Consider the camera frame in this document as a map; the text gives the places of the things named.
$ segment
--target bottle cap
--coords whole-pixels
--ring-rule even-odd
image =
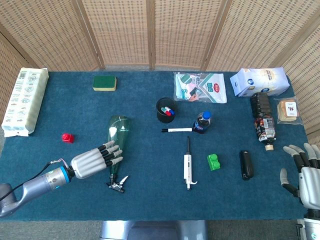
[[[202,114],[203,119],[208,120],[209,118],[211,118],[211,112],[209,111],[204,111]]]
[[[265,150],[266,151],[273,151],[274,150],[274,146],[273,145],[265,145]]]

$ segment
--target wicker panel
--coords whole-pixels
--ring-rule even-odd
[[[39,67],[97,67],[70,0],[0,1],[0,22]]]
[[[308,137],[308,140],[309,140],[309,144],[315,144],[320,148],[320,135],[315,137]]]
[[[107,64],[148,64],[146,0],[82,0]]]
[[[320,129],[320,26],[284,63],[306,131]]]
[[[207,70],[269,67],[319,4],[320,0],[234,0]]]
[[[199,68],[221,0],[155,0],[155,64]]]
[[[0,41],[0,122],[4,119],[11,92],[16,83],[22,62]]]

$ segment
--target green sponge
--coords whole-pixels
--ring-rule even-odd
[[[95,91],[115,91],[117,78],[115,76],[95,76],[92,88]]]
[[[217,154],[211,154],[207,156],[206,159],[208,159],[208,163],[211,171],[217,170],[220,168],[220,162],[218,161]]]

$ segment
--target green toy block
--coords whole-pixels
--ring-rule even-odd
[[[208,163],[210,166],[210,170],[217,170],[220,168],[220,162],[218,161],[218,156],[217,154],[211,154],[209,156],[206,157],[206,159],[208,159]]]

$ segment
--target blue bottle cap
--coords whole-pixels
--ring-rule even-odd
[[[204,111],[202,114],[203,119],[208,120],[209,118],[211,118],[211,112],[209,111]]]

